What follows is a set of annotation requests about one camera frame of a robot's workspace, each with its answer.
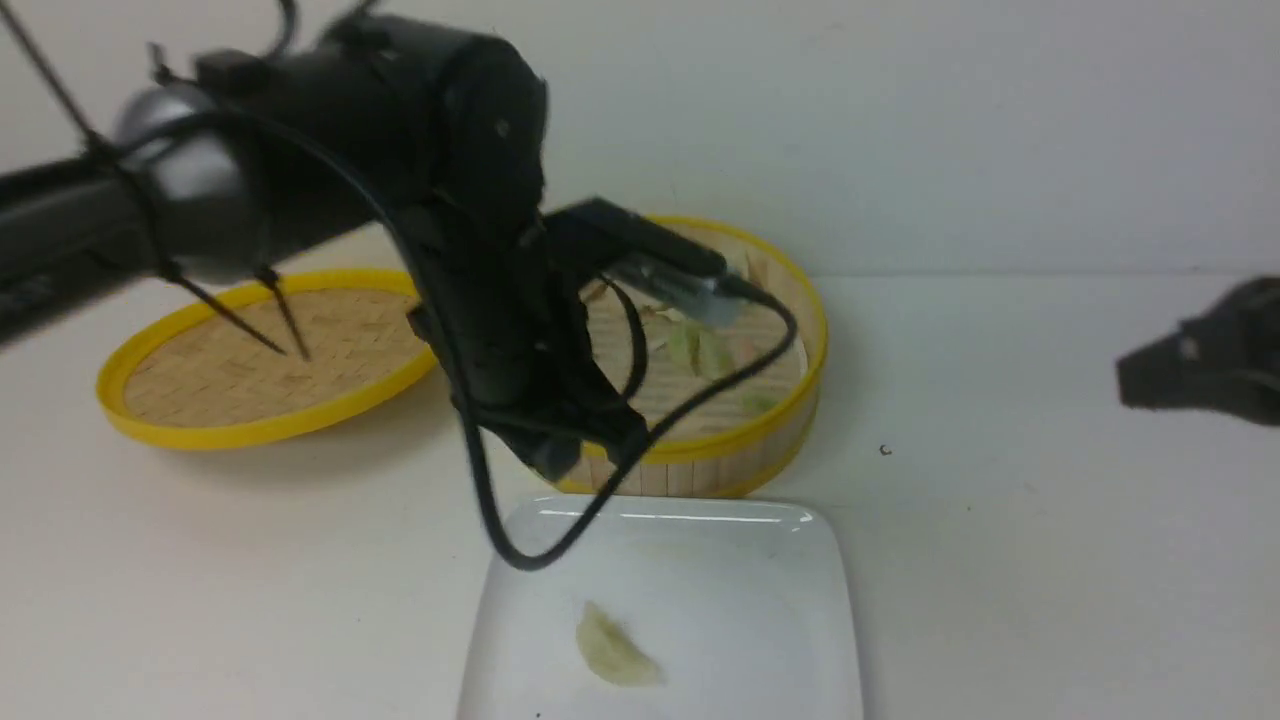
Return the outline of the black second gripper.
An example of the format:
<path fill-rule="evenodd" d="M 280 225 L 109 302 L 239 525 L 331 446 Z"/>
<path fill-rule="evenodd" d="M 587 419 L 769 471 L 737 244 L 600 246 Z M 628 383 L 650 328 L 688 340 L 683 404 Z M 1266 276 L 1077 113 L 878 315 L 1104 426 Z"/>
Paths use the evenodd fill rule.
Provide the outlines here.
<path fill-rule="evenodd" d="M 1279 279 L 1251 278 L 1171 333 L 1116 361 L 1117 396 L 1147 411 L 1279 424 Z"/>

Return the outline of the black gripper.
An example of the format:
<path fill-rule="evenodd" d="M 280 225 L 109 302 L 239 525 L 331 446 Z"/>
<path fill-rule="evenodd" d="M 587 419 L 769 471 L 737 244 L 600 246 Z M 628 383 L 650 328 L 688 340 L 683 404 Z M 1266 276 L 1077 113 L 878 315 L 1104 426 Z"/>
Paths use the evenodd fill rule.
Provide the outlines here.
<path fill-rule="evenodd" d="M 407 208 L 410 265 L 424 281 L 419 333 L 453 384 L 457 407 L 549 480 L 582 447 L 613 462 L 646 447 L 649 428 L 598 365 L 582 288 L 626 246 L 582 205 L 507 234 L 444 202 Z"/>

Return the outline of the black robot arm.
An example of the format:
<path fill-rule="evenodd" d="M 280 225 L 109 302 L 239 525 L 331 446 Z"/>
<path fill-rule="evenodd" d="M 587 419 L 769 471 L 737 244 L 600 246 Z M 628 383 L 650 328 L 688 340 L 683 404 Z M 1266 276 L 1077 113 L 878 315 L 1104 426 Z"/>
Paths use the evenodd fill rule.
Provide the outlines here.
<path fill-rule="evenodd" d="M 550 94 L 509 42 L 360 1 L 296 53 L 297 6 L 279 13 L 270 47 L 207 51 L 187 77 L 152 45 L 151 85 L 108 137 L 4 3 L 3 27 L 83 147 L 3 176 L 3 282 L 122 252 L 124 275 L 187 290 L 275 352 L 205 286 L 255 281 L 297 331 L 276 264 L 376 222 L 420 293 L 410 324 L 449 379 L 481 487 L 481 430 L 548 480 L 596 445 L 618 484 L 797 342 L 797 314 L 717 251 L 604 199 L 541 210 Z M 649 423 L 634 406 L 648 360 L 628 290 L 701 325 L 762 307 L 783 334 Z"/>

